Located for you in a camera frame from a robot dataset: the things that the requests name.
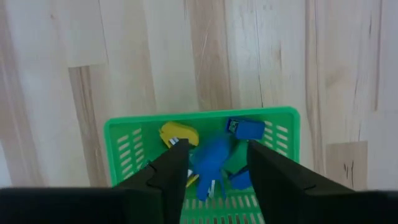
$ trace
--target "green basket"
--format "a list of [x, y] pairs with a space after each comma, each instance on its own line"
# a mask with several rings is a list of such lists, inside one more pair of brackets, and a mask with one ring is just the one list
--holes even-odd
[[[266, 129], [259, 142], [299, 162], [300, 115], [291, 107], [113, 118], [104, 127], [112, 185], [132, 176], [168, 150], [159, 137], [159, 129], [165, 122], [177, 121], [195, 128], [201, 143], [217, 131], [224, 131], [231, 116], [264, 121]], [[196, 198], [194, 184], [189, 187], [181, 223], [264, 223], [252, 188], [233, 190], [225, 181], [227, 198], [223, 200], [217, 187], [215, 197], [206, 202]]]

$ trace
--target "blue toy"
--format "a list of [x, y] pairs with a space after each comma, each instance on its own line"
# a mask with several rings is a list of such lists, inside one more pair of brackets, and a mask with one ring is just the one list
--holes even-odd
[[229, 118], [226, 123], [226, 131], [240, 140], [262, 139], [265, 128], [264, 122], [246, 118]]
[[221, 184], [223, 197], [226, 197], [221, 168], [227, 160], [231, 150], [229, 134], [220, 134], [206, 143], [198, 146], [190, 158], [194, 173], [199, 175], [197, 197], [201, 201], [207, 199], [211, 181], [217, 180]]
[[249, 169], [247, 167], [243, 168], [238, 173], [229, 176], [228, 179], [231, 181], [233, 189], [244, 190], [252, 186]]

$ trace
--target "wooden floor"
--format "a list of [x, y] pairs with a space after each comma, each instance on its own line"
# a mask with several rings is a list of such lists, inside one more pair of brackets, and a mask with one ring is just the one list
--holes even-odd
[[303, 165], [353, 189], [398, 189], [397, 10], [0, 0], [0, 186], [109, 185], [111, 117], [289, 105]]

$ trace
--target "yellow toy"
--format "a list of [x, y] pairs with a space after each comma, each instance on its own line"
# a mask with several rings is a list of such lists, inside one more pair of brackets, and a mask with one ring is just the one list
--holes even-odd
[[169, 121], [162, 126], [159, 132], [160, 138], [162, 138], [168, 148], [172, 147], [169, 141], [172, 138], [188, 139], [189, 143], [194, 146], [198, 146], [199, 144], [198, 132], [194, 128], [183, 124]]

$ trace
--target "blue block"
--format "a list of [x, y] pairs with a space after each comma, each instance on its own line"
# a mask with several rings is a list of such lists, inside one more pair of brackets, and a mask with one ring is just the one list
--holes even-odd
[[244, 190], [252, 186], [248, 169], [231, 175], [228, 179], [231, 181], [233, 189]]
[[206, 174], [199, 175], [197, 184], [197, 198], [199, 200], [204, 202], [207, 199], [208, 190], [211, 187], [212, 180], [217, 180], [221, 184], [221, 193], [223, 194], [223, 198], [226, 198], [223, 177], [219, 170], [218, 172], [207, 172]]
[[226, 125], [226, 131], [240, 140], [262, 139], [265, 128], [264, 122], [246, 118], [229, 118]]
[[221, 184], [223, 197], [226, 197], [221, 168], [231, 153], [231, 135], [220, 134], [198, 146], [192, 154], [190, 161], [193, 171], [199, 174], [197, 197], [199, 200], [207, 199], [208, 189], [212, 180]]

